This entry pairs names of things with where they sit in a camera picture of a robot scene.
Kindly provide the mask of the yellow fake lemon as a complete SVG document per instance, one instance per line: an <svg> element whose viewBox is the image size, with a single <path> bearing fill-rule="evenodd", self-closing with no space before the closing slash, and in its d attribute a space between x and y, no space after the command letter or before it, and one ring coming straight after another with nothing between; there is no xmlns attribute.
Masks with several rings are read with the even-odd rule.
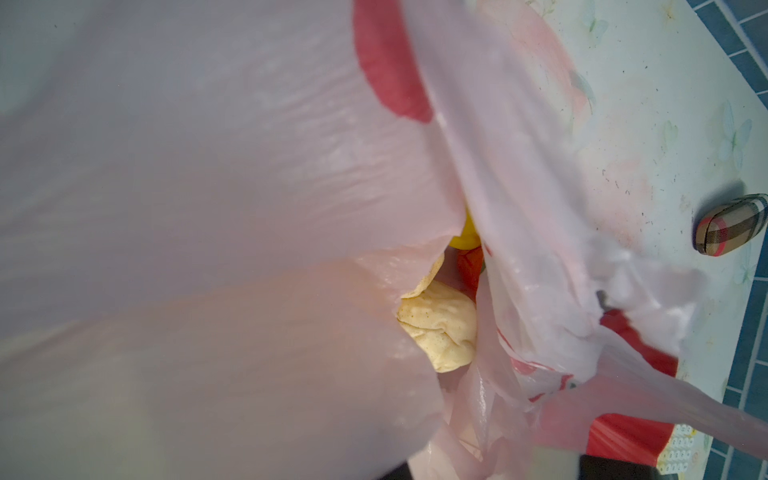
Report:
<svg viewBox="0 0 768 480"><path fill-rule="evenodd" d="M462 231L450 240L449 246L460 251L471 251L479 248L482 241L476 230L469 208L465 209L465 213L466 218Z"/></svg>

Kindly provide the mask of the yellow calculator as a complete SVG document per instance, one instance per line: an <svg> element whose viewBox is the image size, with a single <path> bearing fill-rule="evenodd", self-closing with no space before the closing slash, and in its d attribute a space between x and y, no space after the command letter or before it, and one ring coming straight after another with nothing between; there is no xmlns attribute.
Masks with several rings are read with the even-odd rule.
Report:
<svg viewBox="0 0 768 480"><path fill-rule="evenodd" d="M693 457L697 431L689 425L676 424L669 441L657 457L656 469L664 475L684 474Z"/></svg>

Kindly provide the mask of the beige fake potato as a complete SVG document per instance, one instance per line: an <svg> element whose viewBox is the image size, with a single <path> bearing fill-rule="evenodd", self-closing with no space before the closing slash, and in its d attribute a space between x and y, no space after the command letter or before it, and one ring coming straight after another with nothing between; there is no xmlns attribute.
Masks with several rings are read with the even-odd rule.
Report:
<svg viewBox="0 0 768 480"><path fill-rule="evenodd" d="M396 318L429 358L434 370L448 373L475 358L477 312L475 302L436 279L443 266L440 255L417 286L401 296Z"/></svg>

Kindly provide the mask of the orange fake fruit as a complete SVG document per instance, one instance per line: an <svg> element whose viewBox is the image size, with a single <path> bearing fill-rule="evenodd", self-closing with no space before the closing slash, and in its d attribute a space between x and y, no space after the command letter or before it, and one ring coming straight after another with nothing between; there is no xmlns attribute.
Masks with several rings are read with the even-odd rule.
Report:
<svg viewBox="0 0 768 480"><path fill-rule="evenodd" d="M463 283L464 293L473 301L479 286L481 273L485 270L484 252L481 246L472 250L458 250L457 270Z"/></svg>

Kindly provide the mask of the red flower-shaped bowl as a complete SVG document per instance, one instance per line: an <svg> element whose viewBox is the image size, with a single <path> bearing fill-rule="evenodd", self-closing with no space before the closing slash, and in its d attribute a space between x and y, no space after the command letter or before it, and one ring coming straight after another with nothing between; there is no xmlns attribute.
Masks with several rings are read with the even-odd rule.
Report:
<svg viewBox="0 0 768 480"><path fill-rule="evenodd" d="M434 112L417 71L399 1L353 1L354 46L368 84L384 107L399 117L424 124ZM618 333L658 371L675 376L678 360L640 340L628 319L609 309L601 325ZM590 427L587 453L656 466L674 425L618 414L605 415Z"/></svg>

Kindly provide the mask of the pink plastic bag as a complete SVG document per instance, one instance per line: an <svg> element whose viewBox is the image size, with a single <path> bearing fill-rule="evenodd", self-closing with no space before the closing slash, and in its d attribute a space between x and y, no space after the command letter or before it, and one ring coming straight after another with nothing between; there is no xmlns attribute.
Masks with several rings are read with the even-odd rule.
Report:
<svg viewBox="0 0 768 480"><path fill-rule="evenodd" d="M648 1L399 1L428 124L378 100L353 1L110 2L1 128L5 479L523 479L608 414L762 458L767 425L601 325L686 350L709 281L662 210L716 100ZM475 358L396 318L469 208Z"/></svg>

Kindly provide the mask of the plaid glasses case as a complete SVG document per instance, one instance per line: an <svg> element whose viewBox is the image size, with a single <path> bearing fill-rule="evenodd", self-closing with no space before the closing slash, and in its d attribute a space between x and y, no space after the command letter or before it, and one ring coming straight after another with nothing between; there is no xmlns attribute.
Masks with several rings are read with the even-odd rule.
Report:
<svg viewBox="0 0 768 480"><path fill-rule="evenodd" d="M747 244L767 225L767 195L744 195L718 205L697 221L694 249L720 257Z"/></svg>

